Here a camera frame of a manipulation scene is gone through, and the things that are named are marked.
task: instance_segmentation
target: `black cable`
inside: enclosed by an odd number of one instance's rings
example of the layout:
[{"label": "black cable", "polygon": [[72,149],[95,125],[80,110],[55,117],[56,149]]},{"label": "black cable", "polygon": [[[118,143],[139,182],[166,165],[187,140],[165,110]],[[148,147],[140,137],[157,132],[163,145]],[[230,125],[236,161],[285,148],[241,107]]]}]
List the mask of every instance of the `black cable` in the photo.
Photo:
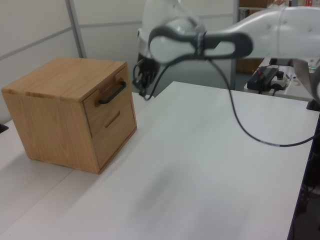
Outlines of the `black cable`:
[{"label": "black cable", "polygon": [[232,109],[233,109],[233,114],[235,116],[235,119],[236,121],[238,122],[239,126],[242,128],[242,130],[249,136],[251,137],[252,139],[262,143],[262,144],[266,144],[266,145],[270,145],[270,146],[275,146],[275,147],[282,147],[282,148],[287,148],[287,147],[294,147],[294,146],[298,146],[298,145],[302,145],[302,144],[305,144],[315,138],[318,138],[320,137],[320,133],[316,134],[316,135],[313,135],[312,137],[309,137],[308,139],[304,140],[304,141],[300,141],[300,142],[297,142],[297,143],[293,143],[293,144],[275,144],[275,143],[271,143],[271,142],[267,142],[267,141],[263,141],[253,135],[251,135],[245,128],[244,126],[242,126],[239,118],[238,118],[238,115],[237,115],[237,112],[236,112],[236,108],[235,108],[235,103],[234,103],[234,99],[233,99],[233,96],[232,96],[232,93],[231,93],[231,89],[230,89],[230,85],[229,85],[229,82],[227,80],[227,77],[226,75],[224,74],[224,72],[221,70],[221,68],[215,63],[213,62],[212,60],[209,60],[209,63],[219,72],[219,74],[221,75],[222,79],[224,80],[227,88],[228,88],[228,91],[229,91],[229,96],[230,96],[230,100],[231,100],[231,104],[232,104]]},{"label": "black cable", "polygon": [[149,101],[149,100],[153,97],[153,95],[154,95],[154,93],[155,93],[155,90],[156,90],[156,88],[157,88],[157,86],[158,86],[158,83],[159,83],[160,79],[162,78],[163,74],[167,71],[167,69],[168,69],[169,67],[171,67],[171,66],[173,66],[173,65],[176,65],[176,64],[178,64],[178,63],[180,63],[180,62],[183,62],[183,61],[185,61],[185,60],[188,60],[188,59],[182,57],[182,58],[177,58],[177,59],[169,62],[169,63],[164,67],[164,69],[161,71],[160,75],[158,76],[158,78],[157,78],[157,80],[156,80],[156,82],[155,82],[155,84],[154,84],[154,87],[153,87],[153,89],[152,89],[152,92],[151,92],[150,96],[149,96],[148,98],[146,98],[146,97],[144,96],[144,97],[143,97],[144,100]]},{"label": "black cable", "polygon": [[[146,101],[149,101],[152,96],[154,95],[155,93],[155,90],[157,88],[157,85],[160,81],[160,79],[162,78],[162,76],[164,75],[164,73],[167,71],[167,69],[175,64],[178,64],[180,62],[183,62],[183,61],[186,61],[186,60],[191,60],[191,58],[187,58],[187,57],[180,57],[180,58],[177,58],[176,60],[170,62],[168,65],[165,66],[165,68],[161,71],[160,75],[158,76],[155,84],[154,84],[154,87],[152,89],[152,92],[150,94],[150,96],[148,98],[144,97],[144,99]],[[315,134],[313,135],[312,137],[309,137],[308,139],[304,140],[304,141],[300,141],[300,142],[297,142],[297,143],[292,143],[292,144],[276,144],[276,143],[272,143],[272,142],[267,142],[267,141],[263,141],[253,135],[251,135],[245,128],[244,126],[241,124],[239,118],[238,118],[238,115],[237,115],[237,112],[236,112],[236,108],[235,108],[235,103],[234,103],[234,99],[233,99],[233,96],[232,96],[232,92],[231,92],[231,88],[230,88],[230,85],[229,85],[229,82],[227,80],[227,77],[226,75],[224,74],[224,72],[221,70],[221,68],[215,63],[213,62],[211,59],[205,59],[205,60],[208,60],[208,62],[219,72],[219,74],[221,75],[224,83],[226,84],[227,86],[227,89],[229,91],[229,96],[230,96],[230,100],[231,100],[231,105],[232,105],[232,110],[233,110],[233,114],[235,116],[235,119],[236,121],[238,122],[239,126],[241,127],[241,129],[249,136],[251,137],[252,139],[262,143],[262,144],[266,144],[266,145],[270,145],[270,146],[274,146],[274,147],[281,147],[281,148],[287,148],[287,147],[294,147],[294,146],[298,146],[298,145],[302,145],[302,144],[305,144],[307,142],[310,142],[311,140],[313,139],[316,139],[318,137],[320,137],[320,132],[318,134]]]},{"label": "black cable", "polygon": [[274,91],[273,91],[273,93],[272,93],[272,97],[274,97],[274,96],[275,96],[276,91],[278,91],[278,90],[275,88],[275,89],[274,89]]}]

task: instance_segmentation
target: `wooden drawer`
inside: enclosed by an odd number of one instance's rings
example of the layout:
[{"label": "wooden drawer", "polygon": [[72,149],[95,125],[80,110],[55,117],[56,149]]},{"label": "wooden drawer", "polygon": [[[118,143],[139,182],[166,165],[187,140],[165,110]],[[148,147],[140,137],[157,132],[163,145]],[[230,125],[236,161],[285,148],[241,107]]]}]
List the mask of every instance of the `wooden drawer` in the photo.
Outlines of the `wooden drawer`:
[{"label": "wooden drawer", "polygon": [[[127,104],[131,104],[132,92],[130,81],[127,77],[127,68],[111,76],[105,85],[96,90],[91,96],[83,101],[84,110],[88,120],[91,136],[96,136],[101,129],[106,128],[115,119],[119,110]],[[99,104],[99,100],[110,98],[119,88],[121,82],[126,83],[126,87],[107,104]]]},{"label": "wooden drawer", "polygon": [[128,141],[128,133],[136,130],[131,102],[125,104],[106,127],[92,138],[100,168],[109,163],[118,149]]},{"label": "wooden drawer", "polygon": [[[128,133],[136,129],[132,102],[132,92],[128,85],[127,68],[109,78],[105,87],[95,91],[85,101],[84,110],[92,136],[92,141],[100,168],[103,168],[127,142]],[[110,98],[123,87],[110,102],[100,104],[99,100]]]}]

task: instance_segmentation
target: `metal frame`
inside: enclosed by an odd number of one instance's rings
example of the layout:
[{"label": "metal frame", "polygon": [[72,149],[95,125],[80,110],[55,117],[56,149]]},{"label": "metal frame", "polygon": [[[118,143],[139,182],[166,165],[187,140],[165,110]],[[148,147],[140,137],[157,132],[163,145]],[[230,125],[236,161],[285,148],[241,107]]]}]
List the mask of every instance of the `metal frame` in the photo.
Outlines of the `metal frame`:
[{"label": "metal frame", "polygon": [[75,6],[75,1],[74,0],[65,0],[66,7],[68,9],[72,29],[73,29],[73,35],[75,42],[77,44],[78,51],[81,53],[79,56],[81,58],[87,58],[87,53],[85,49],[85,44],[84,40],[81,35],[81,29],[77,17],[77,12],[76,12],[76,6]]},{"label": "metal frame", "polygon": [[70,18],[72,32],[73,32],[73,36],[74,36],[74,40],[75,40],[76,48],[78,50],[79,57],[83,58],[83,56],[84,56],[83,55],[83,50],[81,48],[81,44],[80,44],[80,40],[79,40],[79,37],[78,37],[76,24],[75,24],[75,19],[77,18],[77,16],[76,15],[74,16],[74,14],[73,14],[73,12],[71,10],[70,0],[65,0],[65,5],[66,5],[66,9],[68,11],[69,18]]}]

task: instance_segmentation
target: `white wall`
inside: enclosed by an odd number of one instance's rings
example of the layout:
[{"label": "white wall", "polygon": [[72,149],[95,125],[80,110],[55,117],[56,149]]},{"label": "white wall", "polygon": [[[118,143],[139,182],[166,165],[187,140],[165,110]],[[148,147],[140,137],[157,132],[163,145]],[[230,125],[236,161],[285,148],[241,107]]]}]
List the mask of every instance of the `white wall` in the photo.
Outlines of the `white wall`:
[{"label": "white wall", "polygon": [[[128,62],[132,71],[138,57],[137,31],[146,0],[73,0],[83,46],[88,58]],[[237,0],[182,0],[200,16],[209,31],[231,26]],[[230,79],[231,60],[217,61]],[[172,81],[226,88],[211,66],[183,62],[170,68],[160,81],[157,95]]]},{"label": "white wall", "polygon": [[[79,56],[65,0],[0,0],[0,23],[0,88],[53,58]],[[0,94],[0,123],[10,119]]]}]

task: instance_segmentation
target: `white table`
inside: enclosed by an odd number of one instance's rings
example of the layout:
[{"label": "white table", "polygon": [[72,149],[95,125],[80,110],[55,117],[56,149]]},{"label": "white table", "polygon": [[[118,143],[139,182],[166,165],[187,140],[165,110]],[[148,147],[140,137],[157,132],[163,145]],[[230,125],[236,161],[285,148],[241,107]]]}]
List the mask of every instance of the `white table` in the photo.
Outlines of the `white table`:
[{"label": "white table", "polygon": [[[135,113],[150,101],[132,93]],[[60,183],[73,169],[30,160],[13,121],[0,134],[0,234]]]},{"label": "white table", "polygon": [[[268,66],[269,61],[270,61],[270,58],[265,58],[259,67]],[[292,75],[292,77],[296,76],[295,70],[292,66],[279,66],[279,70],[284,72],[284,76],[286,76],[286,74],[288,76]],[[256,90],[248,89],[247,83],[245,84],[243,91],[247,92],[247,93],[254,93],[254,94],[258,93],[258,91],[256,91]],[[273,92],[274,92],[274,89],[271,89],[269,91],[263,91],[262,94],[272,96]],[[281,98],[287,98],[287,99],[301,100],[301,101],[306,101],[306,102],[310,102],[313,99],[313,97],[306,90],[306,88],[301,84],[301,82],[299,81],[298,78],[291,79],[289,81],[286,89],[277,91],[275,93],[275,96],[281,97]]]},{"label": "white table", "polygon": [[[265,141],[314,134],[319,113],[306,102],[233,94],[244,127]],[[136,119],[101,175],[72,171],[0,239],[287,239],[311,142],[261,144],[237,125],[225,89],[186,83]]]}]

